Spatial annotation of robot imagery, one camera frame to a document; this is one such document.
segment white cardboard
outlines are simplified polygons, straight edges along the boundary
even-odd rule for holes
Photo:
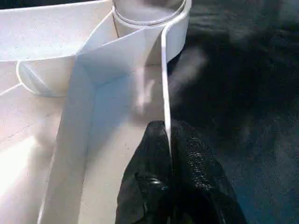
[[[40,224],[114,223],[121,178],[146,125],[165,120],[170,130],[166,65],[184,45],[190,6],[167,25],[78,56]]]

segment gloved hand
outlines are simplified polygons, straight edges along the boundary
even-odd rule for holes
[[[172,123],[173,171],[164,123],[151,122],[124,172],[115,223],[246,223],[208,141],[187,123]]]

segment curved white edge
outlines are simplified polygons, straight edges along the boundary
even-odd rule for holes
[[[37,91],[34,91],[33,89],[29,88],[23,81],[21,75],[20,75],[20,64],[21,63],[26,63],[26,61],[18,61],[17,65],[16,65],[16,68],[15,68],[15,72],[16,72],[16,76],[17,76],[17,79],[18,81],[20,82],[20,84],[26,89],[28,90],[29,92],[39,96],[39,97],[65,97],[65,95],[61,95],[61,94],[45,94],[45,93],[41,93],[41,92],[37,92]]]
[[[130,20],[126,17],[124,17],[123,15],[121,15],[116,7],[116,5],[114,5],[115,8],[115,13],[117,14],[118,17],[120,17],[123,21],[132,24],[132,25],[137,25],[137,26],[153,26],[153,25],[157,25],[157,24],[161,24],[161,23],[165,23],[167,21],[170,21],[171,19],[173,19],[174,17],[176,17],[177,15],[179,15],[182,10],[185,8],[185,3],[186,0],[183,0],[182,4],[180,5],[180,7],[170,16],[164,18],[164,19],[160,19],[160,20],[153,20],[153,21],[135,21],[135,20]]]
[[[177,56],[183,49],[188,28],[189,12],[191,9],[191,5],[192,0],[187,0],[183,12],[173,21],[171,21],[171,23],[166,25],[161,34],[161,63],[164,99],[164,119],[171,157],[171,111],[168,89],[167,63],[175,56]]]

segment white surface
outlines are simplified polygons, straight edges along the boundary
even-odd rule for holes
[[[0,10],[0,61],[74,55],[111,8],[99,0]]]
[[[36,223],[64,99],[9,89],[0,96],[0,223]]]

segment black fabric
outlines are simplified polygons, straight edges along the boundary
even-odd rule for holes
[[[115,223],[165,224],[169,218],[182,224],[246,223],[206,138],[173,121],[172,139],[173,172],[163,122],[148,125],[125,170]]]
[[[271,28],[241,47],[197,31],[168,64],[172,118],[215,144],[250,223],[299,220],[298,33]]]

